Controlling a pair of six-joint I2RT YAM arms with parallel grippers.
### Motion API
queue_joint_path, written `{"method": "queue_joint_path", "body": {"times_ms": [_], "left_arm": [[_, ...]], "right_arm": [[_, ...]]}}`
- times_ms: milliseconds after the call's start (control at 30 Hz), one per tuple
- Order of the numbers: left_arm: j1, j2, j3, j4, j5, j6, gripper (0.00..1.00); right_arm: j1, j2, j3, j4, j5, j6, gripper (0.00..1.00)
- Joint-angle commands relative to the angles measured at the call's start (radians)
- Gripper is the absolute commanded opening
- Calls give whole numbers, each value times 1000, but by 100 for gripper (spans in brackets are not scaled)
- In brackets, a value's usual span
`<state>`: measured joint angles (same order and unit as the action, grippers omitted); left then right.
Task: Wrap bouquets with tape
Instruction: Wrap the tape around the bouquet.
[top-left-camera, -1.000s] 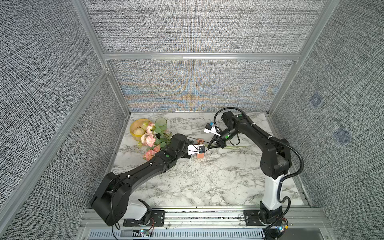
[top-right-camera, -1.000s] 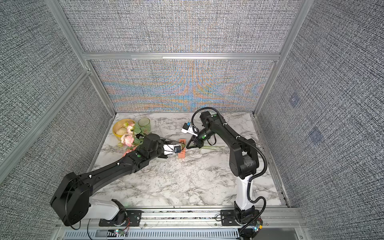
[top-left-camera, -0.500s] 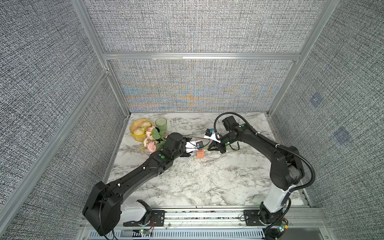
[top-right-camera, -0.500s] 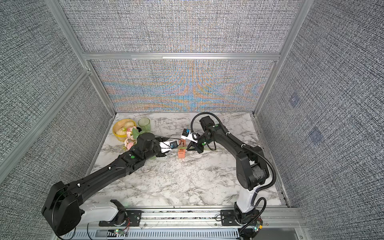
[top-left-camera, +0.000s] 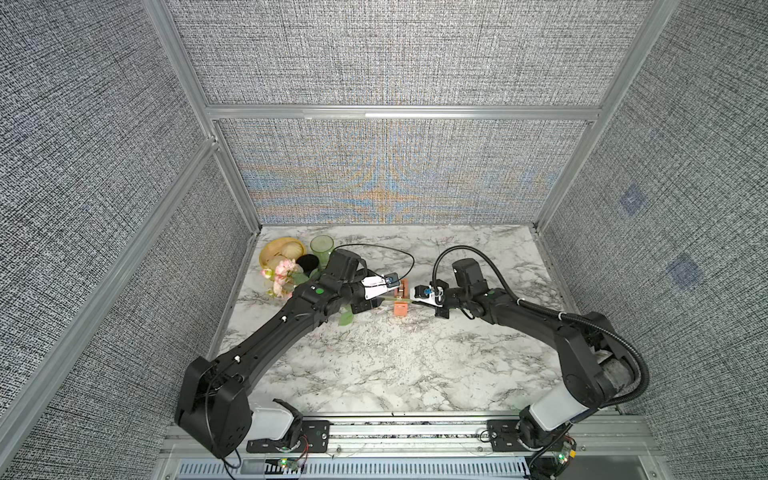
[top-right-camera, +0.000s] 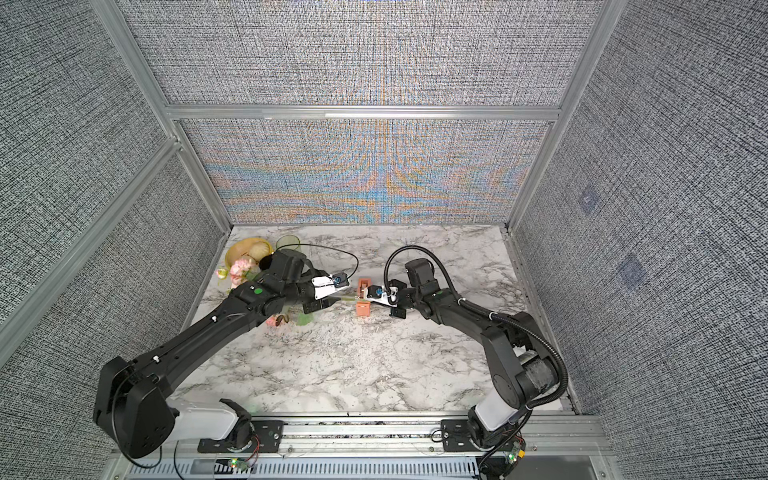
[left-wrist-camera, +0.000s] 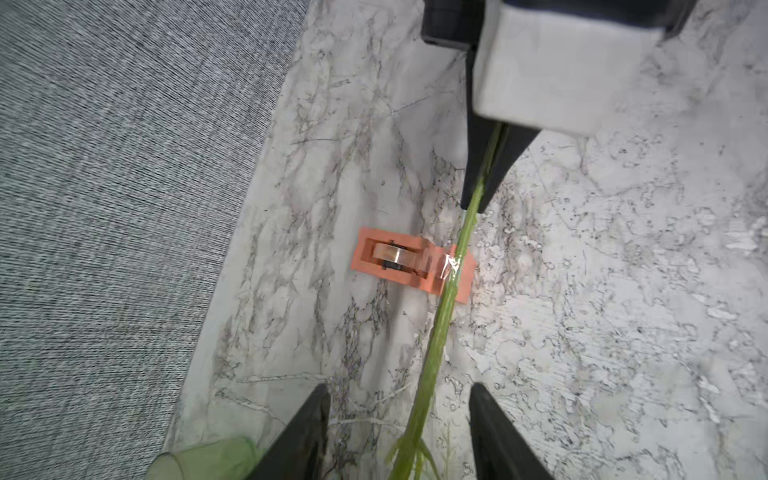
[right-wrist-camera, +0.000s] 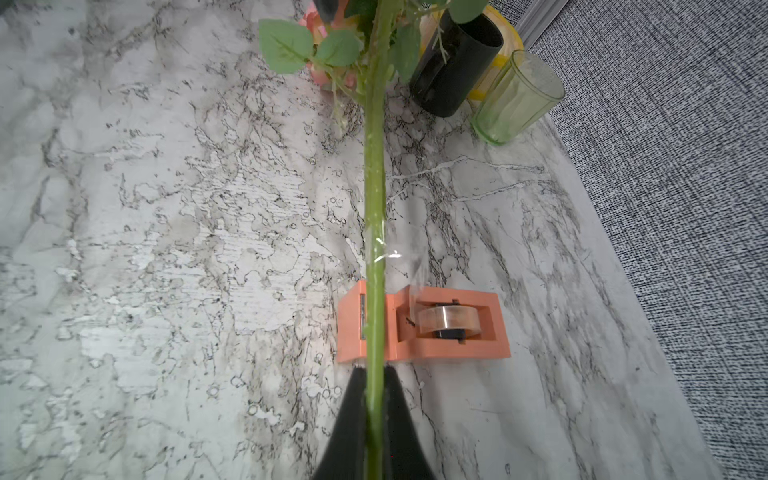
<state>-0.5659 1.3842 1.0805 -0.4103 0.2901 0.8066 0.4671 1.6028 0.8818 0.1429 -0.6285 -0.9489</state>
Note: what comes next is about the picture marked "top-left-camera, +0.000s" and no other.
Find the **pink flower bouquet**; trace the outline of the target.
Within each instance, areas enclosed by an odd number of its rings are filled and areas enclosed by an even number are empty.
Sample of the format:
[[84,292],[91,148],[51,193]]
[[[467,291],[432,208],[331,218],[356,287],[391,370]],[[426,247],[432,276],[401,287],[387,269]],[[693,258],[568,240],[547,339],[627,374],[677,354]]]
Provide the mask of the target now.
[[[362,270],[363,268],[365,268],[364,262],[360,265],[360,269],[358,270]],[[377,274],[369,269],[367,270],[367,276]],[[269,294],[275,298],[283,298],[288,301],[299,299],[300,292],[298,291],[298,288],[305,285],[308,287],[308,291],[313,291],[315,296],[329,296],[329,300],[331,299],[330,291],[321,285],[324,270],[317,270],[311,277],[307,277],[303,274],[301,268],[295,261],[286,259],[278,263],[275,270],[266,269],[263,270],[262,273],[267,280],[272,281],[272,288],[269,290]],[[395,290],[387,292],[385,295],[376,298],[381,299],[381,305],[384,302],[393,302],[394,291]],[[347,326],[353,322],[356,315],[361,313],[353,314],[349,306],[342,306],[338,314],[340,315],[339,325]],[[332,315],[333,314],[324,313],[324,319],[327,320]]]

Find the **orange tape dispenser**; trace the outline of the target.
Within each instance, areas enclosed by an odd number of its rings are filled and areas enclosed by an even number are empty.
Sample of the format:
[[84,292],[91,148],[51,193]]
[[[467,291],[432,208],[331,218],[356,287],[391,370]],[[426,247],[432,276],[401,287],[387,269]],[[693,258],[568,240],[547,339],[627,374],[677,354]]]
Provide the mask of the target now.
[[408,315],[410,293],[408,280],[402,279],[394,291],[393,314],[395,317],[404,318]]

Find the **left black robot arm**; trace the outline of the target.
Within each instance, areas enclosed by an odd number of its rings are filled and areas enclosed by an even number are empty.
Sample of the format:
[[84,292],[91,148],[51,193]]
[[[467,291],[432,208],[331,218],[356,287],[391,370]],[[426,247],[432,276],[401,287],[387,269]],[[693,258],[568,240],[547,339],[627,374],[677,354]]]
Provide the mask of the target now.
[[335,250],[320,277],[295,287],[278,313],[255,333],[212,360],[198,357],[187,366],[175,423],[217,459],[256,440],[296,448],[303,415],[280,399],[253,408],[249,396],[266,371],[298,340],[343,305],[368,300],[364,280],[370,277],[386,283],[358,254]]

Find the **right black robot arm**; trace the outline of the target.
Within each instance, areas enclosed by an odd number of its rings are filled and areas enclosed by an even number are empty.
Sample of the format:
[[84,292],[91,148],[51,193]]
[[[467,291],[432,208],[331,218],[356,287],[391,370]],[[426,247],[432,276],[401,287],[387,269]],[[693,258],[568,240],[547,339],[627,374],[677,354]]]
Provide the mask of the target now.
[[647,390],[647,363],[604,315],[555,311],[516,296],[506,285],[493,288],[472,258],[456,261],[452,269],[454,286],[433,278],[413,289],[414,298],[433,306],[438,317],[459,310],[533,337],[557,353],[561,380],[519,413],[515,429],[523,448],[541,451],[563,439],[572,424]]

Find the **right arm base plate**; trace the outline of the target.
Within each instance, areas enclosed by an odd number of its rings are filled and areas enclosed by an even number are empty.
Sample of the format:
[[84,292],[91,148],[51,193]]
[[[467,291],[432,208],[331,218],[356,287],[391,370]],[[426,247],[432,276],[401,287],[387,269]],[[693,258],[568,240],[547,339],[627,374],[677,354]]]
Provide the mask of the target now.
[[569,424],[562,424],[554,430],[541,428],[530,419],[488,420],[486,430],[494,452],[539,451],[550,445]]

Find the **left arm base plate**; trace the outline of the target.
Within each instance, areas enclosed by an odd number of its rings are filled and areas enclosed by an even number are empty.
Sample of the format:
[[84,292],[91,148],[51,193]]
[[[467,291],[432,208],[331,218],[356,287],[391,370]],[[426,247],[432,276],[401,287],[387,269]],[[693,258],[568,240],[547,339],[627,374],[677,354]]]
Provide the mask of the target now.
[[332,423],[326,420],[303,421],[298,432],[289,431],[279,440],[252,439],[246,443],[247,453],[296,454],[326,453]]

